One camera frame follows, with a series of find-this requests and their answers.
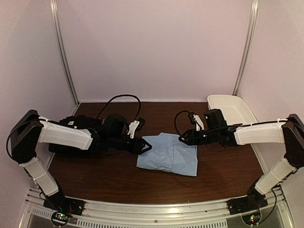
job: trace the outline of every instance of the white tray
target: white tray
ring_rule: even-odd
[[[257,119],[242,98],[232,95],[210,95],[207,98],[209,109],[222,111],[228,125],[257,123]]]

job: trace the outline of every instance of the white wall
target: white wall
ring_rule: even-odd
[[[248,0],[58,1],[79,100],[232,94],[250,7]]]
[[[304,1],[264,0],[259,15],[242,97],[259,121],[296,113],[304,120]],[[259,145],[270,168],[284,153],[283,145]],[[283,190],[295,225],[304,224],[304,169],[292,175]]]
[[[54,120],[74,106],[64,78],[49,0],[0,1],[0,227],[14,228],[31,184],[5,152],[12,127],[29,110]],[[46,146],[38,154],[47,161]]]

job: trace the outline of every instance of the garment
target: garment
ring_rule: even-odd
[[[187,146],[178,140],[178,135],[160,133],[144,136],[152,149],[138,156],[137,167],[149,170],[174,172],[180,175],[197,176],[197,147]]]

